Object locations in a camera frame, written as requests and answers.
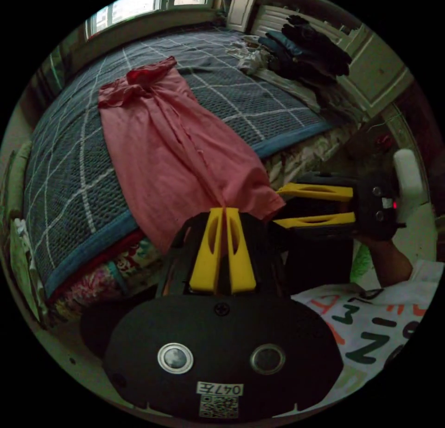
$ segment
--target white cloth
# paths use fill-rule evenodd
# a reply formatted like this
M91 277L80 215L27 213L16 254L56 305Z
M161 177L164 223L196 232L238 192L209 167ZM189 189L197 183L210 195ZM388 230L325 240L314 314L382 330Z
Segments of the white cloth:
M422 320L443 270L443 263L419 260L409 281L388 288L360 293L354 284L321 286L292 297L330 326L344 363L329 394L308 410L347 397L382 371Z
M11 226L11 245L11 249L14 247L11 251L11 264L19 289L34 317L40 323L47 325L49 321L45 290L37 272L25 220L18 218L14 220L14 226Z
M251 49L243 42L234 42L227 49L227 54L239 59L237 68L248 76L256 77L286 91L305 103L315 113L320 112L315 93L297 81L291 81L278 76L267 69L269 52L264 48Z

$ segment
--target screw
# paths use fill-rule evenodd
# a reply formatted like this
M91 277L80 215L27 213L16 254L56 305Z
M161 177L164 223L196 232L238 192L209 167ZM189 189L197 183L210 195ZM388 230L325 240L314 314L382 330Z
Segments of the screw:
M230 306L227 303L217 303L214 311L218 317L224 317L230 312Z

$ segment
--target pink dress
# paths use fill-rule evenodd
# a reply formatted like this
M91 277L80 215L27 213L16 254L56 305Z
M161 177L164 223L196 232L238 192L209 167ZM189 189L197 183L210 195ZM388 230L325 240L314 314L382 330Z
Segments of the pink dress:
M107 148L128 207L166 253L184 222L212 207L264 220L284 206L255 152L199 105L170 57L99 90Z

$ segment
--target hand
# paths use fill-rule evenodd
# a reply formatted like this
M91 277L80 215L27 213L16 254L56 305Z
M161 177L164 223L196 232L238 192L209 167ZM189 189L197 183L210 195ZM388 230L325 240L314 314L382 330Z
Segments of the hand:
M392 240L389 241L377 241L373 238L367 237L365 235L355 235L354 238L367 246L372 251L387 250L388 248L394 246Z

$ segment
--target bedding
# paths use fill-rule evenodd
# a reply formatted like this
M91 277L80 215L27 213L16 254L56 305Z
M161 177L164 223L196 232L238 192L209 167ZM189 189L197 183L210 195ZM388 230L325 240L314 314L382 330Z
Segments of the bedding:
M254 149L274 188L316 167L357 130L355 124L333 128L286 91L242 74L226 53L240 37L199 25L126 45L77 75L41 118L26 171L24 216L50 312L60 320L76 318L92 302L148 287L160 266L159 251L143 238L76 276L138 230L104 142L97 110L102 85L175 56L201 106Z
M238 71L225 48L239 36L201 25L131 43L77 75L45 112L32 137L24 211L49 298L83 264L138 227L104 142L97 110L102 85L174 55L202 107L260 157L294 144L300 135L332 128L298 99Z

